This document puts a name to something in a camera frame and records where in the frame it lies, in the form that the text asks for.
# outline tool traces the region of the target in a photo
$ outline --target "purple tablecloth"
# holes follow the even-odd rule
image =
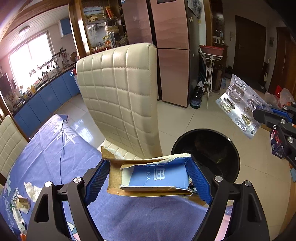
[[[0,195],[0,212],[14,233],[19,237],[9,204],[16,193],[28,196],[24,183],[38,187],[46,181],[65,184],[83,176],[101,158],[101,153],[68,127],[62,117],[54,115],[18,157]],[[206,213],[206,208],[181,197],[117,196],[107,193],[107,186],[108,178],[88,209],[102,237],[109,241],[189,241]],[[22,213],[27,225],[34,204],[31,201],[28,214]],[[73,237],[80,240],[68,202],[64,202],[64,209]]]

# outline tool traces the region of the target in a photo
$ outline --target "blue kitchen cabinet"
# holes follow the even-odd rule
[[[68,71],[68,72],[64,73],[62,76],[63,76],[63,79],[65,81],[65,84],[66,84],[71,96],[73,97],[73,96],[79,94],[80,91],[79,91],[79,88],[75,82],[74,77],[70,76],[70,74],[71,74],[71,71]]]
[[[18,114],[20,114],[25,124],[29,127],[30,135],[41,125],[41,122],[27,103],[19,110]]]
[[[59,31],[62,37],[67,34],[72,34],[70,18],[64,18],[59,21]]]
[[[57,99],[57,96],[55,95],[51,85],[47,85],[42,90],[40,90],[39,95],[50,113],[53,114],[58,108],[61,107],[61,103]]]
[[[20,126],[20,128],[23,130],[23,132],[26,134],[26,136],[29,137],[32,132],[30,131],[29,127],[25,124],[25,122],[21,118],[20,114],[17,113],[14,116],[14,119],[15,119],[16,123],[18,123],[18,125]]]
[[[71,99],[71,94],[62,76],[56,78],[53,82],[50,83],[50,85],[61,105]]]
[[[50,112],[41,99],[39,93],[33,96],[27,104],[31,107],[32,111],[41,123],[45,122],[50,117]]]

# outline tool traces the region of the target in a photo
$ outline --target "cream leather chair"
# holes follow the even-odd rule
[[[0,173],[5,178],[27,144],[11,117],[7,115],[0,124]]]
[[[162,156],[157,124],[157,57],[150,43],[82,58],[76,64],[83,100],[106,138],[125,159]]]

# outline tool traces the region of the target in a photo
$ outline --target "refrigerator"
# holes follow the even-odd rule
[[[187,107],[199,66],[198,18],[187,0],[125,0],[122,8],[129,43],[157,47],[160,99]]]

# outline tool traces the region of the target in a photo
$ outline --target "silver bolt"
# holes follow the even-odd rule
[[[252,183],[251,183],[250,181],[245,181],[244,184],[245,184],[247,187],[252,186]]]
[[[73,182],[79,183],[79,182],[81,182],[81,180],[82,180],[81,177],[76,177],[76,178],[73,179]]]
[[[216,182],[222,182],[222,181],[223,181],[223,178],[220,177],[220,176],[216,176],[216,177],[215,177],[215,181],[216,181]]]
[[[46,186],[47,188],[49,188],[50,186],[52,185],[52,182],[51,181],[48,181],[44,184],[44,186]]]

